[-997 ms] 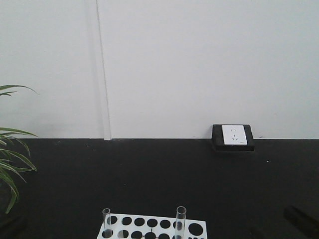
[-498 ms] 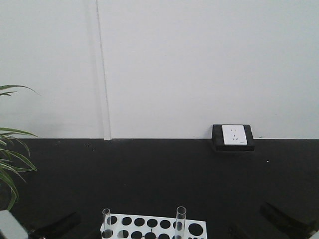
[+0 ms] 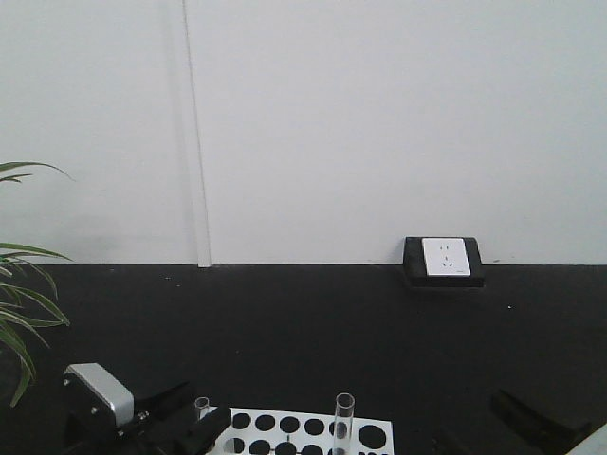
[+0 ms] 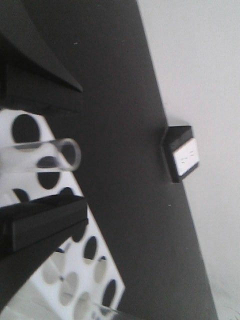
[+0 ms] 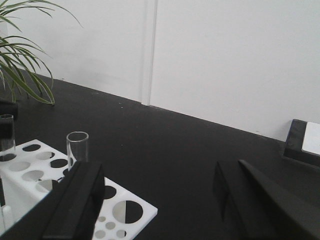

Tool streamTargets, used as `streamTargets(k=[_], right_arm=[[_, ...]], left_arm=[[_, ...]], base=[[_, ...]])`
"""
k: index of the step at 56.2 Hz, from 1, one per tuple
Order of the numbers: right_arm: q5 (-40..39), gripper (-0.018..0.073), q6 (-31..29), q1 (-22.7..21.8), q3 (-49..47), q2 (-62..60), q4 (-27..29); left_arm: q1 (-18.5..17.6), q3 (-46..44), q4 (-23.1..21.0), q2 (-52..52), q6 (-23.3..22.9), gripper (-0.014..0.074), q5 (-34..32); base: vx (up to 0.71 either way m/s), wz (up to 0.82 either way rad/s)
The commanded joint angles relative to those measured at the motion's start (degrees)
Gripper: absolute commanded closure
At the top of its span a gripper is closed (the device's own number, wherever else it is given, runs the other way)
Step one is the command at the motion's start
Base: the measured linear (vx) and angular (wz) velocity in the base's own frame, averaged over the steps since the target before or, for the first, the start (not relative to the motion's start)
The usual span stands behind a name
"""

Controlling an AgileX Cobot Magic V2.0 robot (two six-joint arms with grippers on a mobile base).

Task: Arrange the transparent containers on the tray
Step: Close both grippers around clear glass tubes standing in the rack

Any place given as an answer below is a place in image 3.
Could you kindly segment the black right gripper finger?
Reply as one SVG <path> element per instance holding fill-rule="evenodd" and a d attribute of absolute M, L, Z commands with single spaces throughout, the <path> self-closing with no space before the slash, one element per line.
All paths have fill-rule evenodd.
<path fill-rule="evenodd" d="M 433 434 L 433 453 L 438 455 L 474 455 L 475 452 L 451 428 L 442 426 Z"/>
<path fill-rule="evenodd" d="M 592 429 L 590 422 L 577 428 L 558 423 L 503 390 L 491 395 L 489 407 L 503 423 L 528 442 L 580 442 Z"/>

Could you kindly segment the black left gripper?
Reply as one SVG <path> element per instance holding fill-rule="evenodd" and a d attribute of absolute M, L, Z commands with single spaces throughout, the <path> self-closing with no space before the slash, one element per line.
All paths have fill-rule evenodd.
<path fill-rule="evenodd" d="M 119 426 L 101 403 L 70 404 L 64 454 L 206 454 L 231 425 L 231 409 L 217 407 L 201 420 L 193 411 L 193 384 L 137 399 L 134 413 Z"/>

